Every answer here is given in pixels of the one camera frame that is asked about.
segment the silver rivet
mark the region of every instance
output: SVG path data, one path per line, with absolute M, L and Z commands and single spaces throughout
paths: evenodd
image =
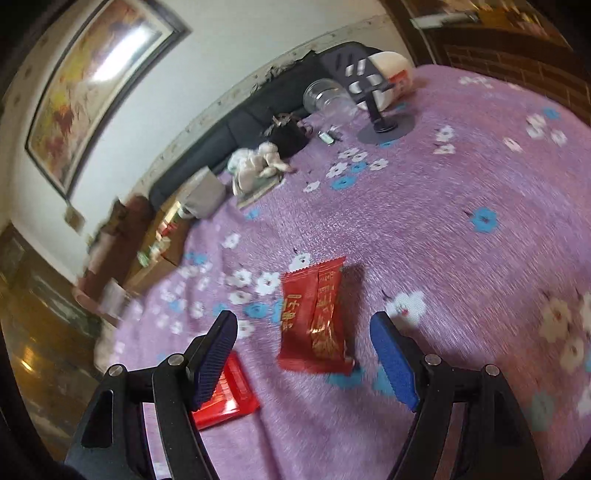
M 184 362 L 184 357 L 180 353 L 175 353 L 168 357 L 168 364 L 172 366 L 180 365 Z
M 498 374 L 501 373 L 501 370 L 499 370 L 499 367 L 497 367 L 496 365 L 493 365 L 493 364 L 488 364 L 486 367 L 484 367 L 484 370 L 491 377 L 496 377 Z
M 121 365 L 113 365 L 109 368 L 109 375 L 112 377 L 117 377 L 123 373 L 123 367 Z
M 429 365 L 439 365 L 441 363 L 441 357 L 439 355 L 437 355 L 436 353 L 430 353 L 428 355 L 425 355 L 425 361 L 429 364 Z

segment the purple tablecloth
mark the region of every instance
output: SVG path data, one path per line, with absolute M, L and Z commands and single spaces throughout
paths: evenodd
M 412 133 L 362 145 L 361 114 L 342 142 L 312 140 L 291 159 L 298 172 L 253 207 L 230 200 L 197 224 L 184 267 L 126 314 L 112 361 L 128 369 L 184 351 L 221 309 L 238 316 L 235 348 L 262 407 L 203 433 L 222 480 L 387 477 L 413 415 L 369 340 L 384 309 L 450 364 L 503 370 L 548 479 L 591 435 L 591 131 L 514 85 L 441 66 L 416 74 L 416 93 L 397 106 L 416 116 Z M 279 273 L 341 255 L 359 369 L 280 370 Z M 147 428 L 162 477 L 148 407 Z

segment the brown brick pattern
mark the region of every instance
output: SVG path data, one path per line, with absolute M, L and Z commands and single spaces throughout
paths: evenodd
M 564 105 L 591 125 L 590 86 L 552 65 L 501 51 L 444 46 L 452 67 L 521 85 Z

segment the picture frame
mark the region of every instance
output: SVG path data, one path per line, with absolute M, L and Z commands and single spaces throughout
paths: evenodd
M 187 33 L 155 0 L 103 0 L 78 29 L 43 89 L 25 142 L 64 199 L 122 101 Z

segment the shiny red wrapper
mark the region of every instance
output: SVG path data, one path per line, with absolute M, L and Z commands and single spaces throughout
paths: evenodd
M 355 361 L 347 356 L 343 322 L 336 304 L 345 257 L 284 273 L 281 349 L 284 370 L 349 375 Z
M 193 412 L 193 420 L 197 429 L 203 430 L 223 421 L 251 414 L 259 407 L 260 403 L 242 372 L 238 355 L 232 351 L 211 400 Z

